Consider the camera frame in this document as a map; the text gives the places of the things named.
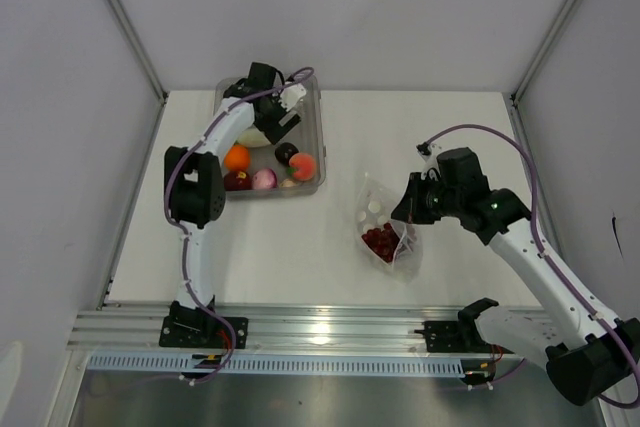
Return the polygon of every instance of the white dot on bag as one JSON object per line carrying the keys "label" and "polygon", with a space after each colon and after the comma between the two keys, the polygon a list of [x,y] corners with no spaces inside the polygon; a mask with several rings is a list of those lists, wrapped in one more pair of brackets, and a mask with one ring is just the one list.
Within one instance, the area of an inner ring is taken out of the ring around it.
{"label": "white dot on bag", "polygon": [[372,200],[371,202],[369,202],[369,212],[377,214],[378,212],[380,212],[380,209],[381,209],[380,202],[377,202],[375,200]]}

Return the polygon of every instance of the metal corner post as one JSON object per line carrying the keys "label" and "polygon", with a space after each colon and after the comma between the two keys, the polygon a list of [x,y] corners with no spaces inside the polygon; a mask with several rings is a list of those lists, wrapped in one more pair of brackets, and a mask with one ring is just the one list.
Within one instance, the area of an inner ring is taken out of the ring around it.
{"label": "metal corner post", "polygon": [[527,91],[527,88],[531,85],[531,82],[542,68],[545,60],[553,51],[558,39],[562,36],[564,29],[580,5],[580,1],[581,0],[563,0],[558,13],[549,26],[549,29],[547,29],[544,39],[536,50],[533,59],[529,62],[529,65],[527,66],[522,79],[518,83],[515,93],[513,94],[513,105],[515,107],[518,107],[523,95]]}
{"label": "metal corner post", "polygon": [[107,2],[107,6],[109,7],[109,10],[113,14],[113,17],[116,23],[118,24],[118,27],[122,31],[122,34],[124,35],[127,43],[129,44],[129,47],[131,48],[131,51],[134,57],[140,64],[140,67],[142,68],[145,76],[147,77],[147,80],[149,82],[149,85],[151,86],[151,89],[159,99],[164,100],[164,98],[166,97],[166,92],[162,88],[160,79],[156,74],[153,64],[151,63],[151,60],[149,59],[147,51],[142,45],[142,42],[140,41],[140,37],[138,36],[138,33],[133,27],[133,24],[131,23],[129,16],[127,15],[126,10],[124,9],[122,2],[120,0],[105,0],[105,1]]}

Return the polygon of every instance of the plastic bag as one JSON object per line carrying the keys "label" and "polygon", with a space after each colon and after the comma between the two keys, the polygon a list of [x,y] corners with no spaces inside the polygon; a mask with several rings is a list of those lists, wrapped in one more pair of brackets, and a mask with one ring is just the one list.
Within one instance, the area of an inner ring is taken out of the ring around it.
{"label": "plastic bag", "polygon": [[356,201],[356,242],[371,265],[408,281],[422,264],[422,240],[415,226],[390,219],[399,201],[400,196],[366,175]]}

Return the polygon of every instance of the slotted metal strip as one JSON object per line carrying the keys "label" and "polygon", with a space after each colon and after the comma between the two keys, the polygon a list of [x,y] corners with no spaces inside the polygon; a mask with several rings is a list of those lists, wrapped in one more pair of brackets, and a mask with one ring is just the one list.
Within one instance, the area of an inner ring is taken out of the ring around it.
{"label": "slotted metal strip", "polygon": [[[191,354],[95,352],[89,370],[206,373]],[[463,377],[459,359],[433,357],[335,357],[235,354],[223,372],[234,374]]]}

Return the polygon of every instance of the gray floor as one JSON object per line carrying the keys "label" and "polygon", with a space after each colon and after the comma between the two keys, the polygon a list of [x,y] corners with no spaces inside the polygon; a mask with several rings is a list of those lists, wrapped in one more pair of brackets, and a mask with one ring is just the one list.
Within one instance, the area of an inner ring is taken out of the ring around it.
{"label": "gray floor", "polygon": [[87,376],[71,425],[603,425],[595,405],[570,405],[555,392],[544,372],[529,366],[493,392],[471,393],[442,391],[458,385],[456,380],[230,374],[194,388],[175,380],[126,388],[145,376],[148,374],[119,372]]}

